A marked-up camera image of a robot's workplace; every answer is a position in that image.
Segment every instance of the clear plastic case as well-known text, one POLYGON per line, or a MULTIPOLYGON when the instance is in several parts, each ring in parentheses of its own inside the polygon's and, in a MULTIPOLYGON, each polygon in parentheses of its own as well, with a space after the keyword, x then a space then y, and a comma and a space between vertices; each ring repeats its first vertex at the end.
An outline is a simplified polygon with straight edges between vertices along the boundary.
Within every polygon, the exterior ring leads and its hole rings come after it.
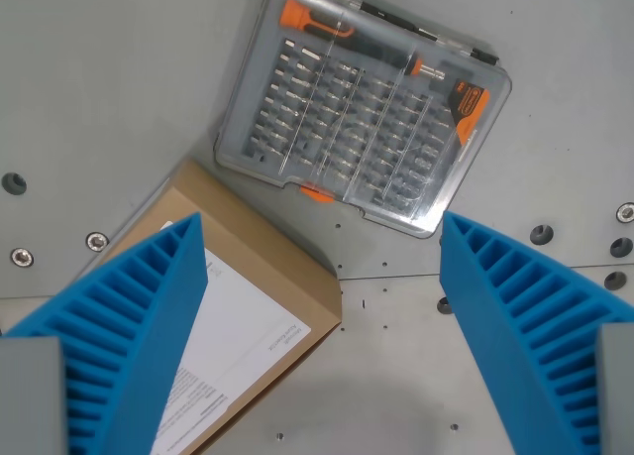
POLYGON ((264 1, 216 159, 428 237, 508 96, 510 79, 464 49, 360 4, 264 1))

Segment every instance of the gray metal surface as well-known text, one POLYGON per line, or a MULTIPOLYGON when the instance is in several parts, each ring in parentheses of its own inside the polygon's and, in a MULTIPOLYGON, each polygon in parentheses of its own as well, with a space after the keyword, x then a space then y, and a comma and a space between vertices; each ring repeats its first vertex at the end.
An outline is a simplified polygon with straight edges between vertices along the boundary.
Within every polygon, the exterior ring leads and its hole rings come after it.
POLYGON ((0 453, 68 453, 57 338, 0 338, 0 453))
MULTIPOLYGON (((451 208, 524 242, 550 224, 543 250, 569 266, 615 262, 609 245, 634 232, 615 219, 634 177, 632 0, 380 2, 492 44, 513 79, 451 208)), ((0 0, 0 174, 28 185, 0 191, 1 297, 59 291, 94 259, 90 232, 112 240, 190 146, 215 136, 260 3, 0 0), (32 267, 11 263, 15 248, 32 267)), ((438 271, 437 236, 218 175, 342 278, 438 271)))
POLYGON ((634 453, 634 324, 603 325, 596 342, 601 454, 634 453))

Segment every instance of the bolt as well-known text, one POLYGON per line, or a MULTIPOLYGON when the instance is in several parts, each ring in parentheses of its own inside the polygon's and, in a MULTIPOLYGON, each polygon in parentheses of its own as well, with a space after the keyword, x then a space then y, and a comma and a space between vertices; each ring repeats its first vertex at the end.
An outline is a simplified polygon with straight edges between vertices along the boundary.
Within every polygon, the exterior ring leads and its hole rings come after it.
POLYGON ((634 202, 626 202, 616 211, 616 220, 622 224, 634 221, 634 202))
POLYGON ((14 249, 11 251, 11 261, 18 267, 30 267, 33 264, 33 254, 27 249, 14 249))
POLYGON ((101 252, 110 241, 101 232, 91 232, 86 237, 86 246, 93 252, 101 252))

